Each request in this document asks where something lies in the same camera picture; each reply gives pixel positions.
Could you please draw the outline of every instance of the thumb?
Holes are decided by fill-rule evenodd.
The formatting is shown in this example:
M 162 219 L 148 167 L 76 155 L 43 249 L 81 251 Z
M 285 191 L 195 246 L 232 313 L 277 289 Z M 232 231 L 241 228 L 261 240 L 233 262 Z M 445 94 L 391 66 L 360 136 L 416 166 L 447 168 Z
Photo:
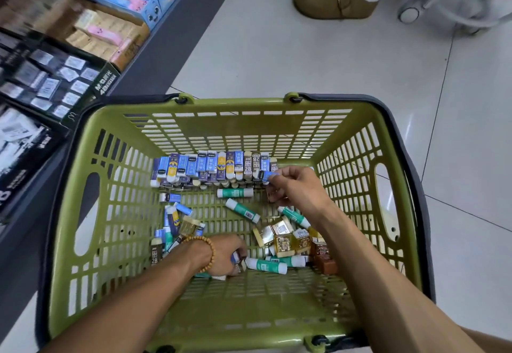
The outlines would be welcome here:
M 281 174 L 272 175 L 268 181 L 278 189 L 285 189 L 289 186 L 291 179 L 286 178 Z

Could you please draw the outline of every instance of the person's right hand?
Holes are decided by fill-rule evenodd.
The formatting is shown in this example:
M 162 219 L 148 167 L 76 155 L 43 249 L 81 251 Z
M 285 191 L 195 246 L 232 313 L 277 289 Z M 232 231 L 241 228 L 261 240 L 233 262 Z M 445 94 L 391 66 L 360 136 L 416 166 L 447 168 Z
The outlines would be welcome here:
M 288 166 L 278 169 L 277 173 L 279 175 L 272 175 L 268 179 L 270 185 L 266 189 L 269 202 L 296 207 L 313 226 L 326 209 L 338 210 L 309 167 Z

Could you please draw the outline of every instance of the dark gray shelf edge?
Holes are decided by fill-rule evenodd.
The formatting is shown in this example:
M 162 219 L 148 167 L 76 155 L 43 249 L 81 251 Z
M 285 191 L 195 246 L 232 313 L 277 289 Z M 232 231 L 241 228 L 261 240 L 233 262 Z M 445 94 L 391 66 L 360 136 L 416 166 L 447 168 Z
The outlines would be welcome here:
M 37 290 L 41 245 L 66 150 L 61 145 L 2 212 L 8 224 L 0 233 L 0 342 Z
M 165 94 L 223 2 L 176 0 L 109 95 Z

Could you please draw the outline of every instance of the bracelet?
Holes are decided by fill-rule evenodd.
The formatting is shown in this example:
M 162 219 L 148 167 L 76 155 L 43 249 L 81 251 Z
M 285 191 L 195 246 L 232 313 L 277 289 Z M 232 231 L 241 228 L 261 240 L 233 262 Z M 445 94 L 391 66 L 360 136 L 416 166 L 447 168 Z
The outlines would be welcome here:
M 215 262 L 215 248 L 214 248 L 214 245 L 211 243 L 211 240 L 208 238 L 208 237 L 204 237 L 204 236 L 191 236 L 191 237 L 187 237 L 185 240 L 183 240 L 183 242 L 187 242 L 187 241 L 190 241 L 190 240 L 203 240 L 205 243 L 207 243 L 210 248 L 211 248 L 211 259 L 210 259 L 210 262 L 208 263 L 208 265 L 201 269 L 201 271 L 199 271 L 198 273 L 202 273 L 202 272 L 206 272 L 208 271 L 211 266 L 214 265 L 214 262 Z

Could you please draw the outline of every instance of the floor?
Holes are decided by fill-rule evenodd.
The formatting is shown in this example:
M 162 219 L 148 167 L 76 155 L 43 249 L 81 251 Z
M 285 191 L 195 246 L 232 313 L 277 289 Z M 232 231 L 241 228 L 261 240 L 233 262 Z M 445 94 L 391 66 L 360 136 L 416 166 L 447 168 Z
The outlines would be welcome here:
M 170 91 L 379 98 L 427 195 L 439 307 L 460 325 L 512 339 L 512 25 L 464 38 L 432 11 L 405 26 L 396 20 L 401 1 L 340 22 L 305 18 L 291 0 L 226 0 Z M 381 203 L 393 211 L 387 173 L 378 174 Z M 35 299 L 0 353 L 37 350 Z

